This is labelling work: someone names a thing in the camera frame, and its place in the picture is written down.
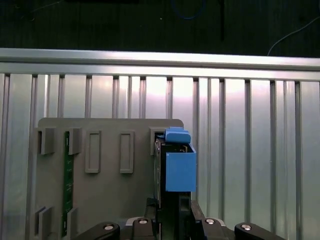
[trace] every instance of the black cable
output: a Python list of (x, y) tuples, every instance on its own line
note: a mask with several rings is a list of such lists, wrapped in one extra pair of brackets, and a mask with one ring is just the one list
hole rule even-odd
[(195, 19), (196, 17), (199, 17), (200, 14), (202, 14), (202, 12), (204, 11), (204, 9), (206, 8), (206, 0), (202, 0), (202, 5), (201, 5), (201, 8), (200, 10), (193, 16), (183, 16), (181, 15), (181, 13), (178, 11), (177, 9), (177, 6), (176, 6), (176, 0), (171, 0), (171, 7), (174, 11), (174, 13), (181, 19), (184, 19), (184, 20), (192, 20), (192, 19)]
[(297, 34), (299, 32), (301, 32), (302, 30), (306, 29), (309, 25), (311, 25), (312, 23), (314, 23), (316, 20), (320, 19), (320, 16), (316, 17), (315, 19), (313, 19), (311, 22), (309, 22), (308, 24), (306, 24), (305, 26), (299, 28), (298, 30), (296, 31), (293, 31), (293, 32), (290, 32), (289, 34), (285, 35), (283, 38), (279, 39), (278, 41), (276, 41), (269, 49), (269, 52), (267, 54), (267, 56), (270, 55), (272, 49), (280, 42), (282, 42), (283, 40), (285, 40), (287, 37), (290, 37), (291, 35), (293, 34)]

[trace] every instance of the bolt head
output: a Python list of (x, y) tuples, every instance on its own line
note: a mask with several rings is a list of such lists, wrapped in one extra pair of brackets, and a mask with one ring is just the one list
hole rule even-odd
[(140, 224), (146, 224), (147, 222), (148, 222), (148, 221), (147, 221), (147, 220), (144, 220), (144, 219), (139, 221)]
[(249, 225), (247, 225), (247, 224), (241, 225), (241, 228), (244, 229), (244, 230), (246, 230), (246, 231), (250, 231), (250, 230), (252, 229), (252, 227), (249, 226)]
[(112, 225), (108, 225), (108, 226), (104, 227), (104, 230), (107, 230), (107, 231), (110, 231), (112, 229), (114, 229), (114, 226), (112, 226)]
[(213, 219), (207, 219), (207, 220), (205, 220), (205, 222), (206, 222), (207, 224), (214, 224), (214, 223), (215, 223), (215, 220), (213, 220)]

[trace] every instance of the metal enclosure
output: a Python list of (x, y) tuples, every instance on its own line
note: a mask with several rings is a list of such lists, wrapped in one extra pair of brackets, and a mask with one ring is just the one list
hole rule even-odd
[(320, 59), (0, 48), (0, 232), (24, 239), (43, 117), (180, 119), (227, 226), (320, 236)]

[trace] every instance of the gray tab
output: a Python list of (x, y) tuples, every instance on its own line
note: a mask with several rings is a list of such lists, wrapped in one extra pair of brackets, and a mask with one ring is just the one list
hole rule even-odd
[(150, 155), (155, 154), (155, 137), (156, 134), (165, 133), (168, 127), (150, 127)]
[(134, 172), (134, 131), (122, 131), (120, 134), (120, 173)]
[(81, 128), (71, 128), (69, 155), (78, 154), (81, 152)]
[(101, 162), (101, 131), (90, 130), (85, 138), (85, 172), (97, 174)]
[(55, 129), (37, 128), (37, 152), (41, 155), (52, 154), (55, 152)]
[(66, 240), (76, 237), (78, 227), (78, 208), (72, 208), (67, 214)]
[(39, 240), (46, 240), (51, 233), (52, 207), (45, 208), (39, 213)]

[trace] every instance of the blue cable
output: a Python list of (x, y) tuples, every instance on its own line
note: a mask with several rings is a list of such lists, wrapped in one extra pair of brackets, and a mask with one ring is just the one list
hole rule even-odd
[(193, 16), (183, 16), (183, 15), (181, 15), (181, 13), (177, 9), (176, 0), (171, 0), (171, 7), (172, 7), (174, 13), (179, 18), (184, 19), (184, 20), (192, 20), (192, 19), (195, 19), (196, 17), (200, 16), (200, 14), (202, 14), (204, 9), (206, 8), (206, 0), (202, 0), (202, 6), (201, 6), (200, 10)]

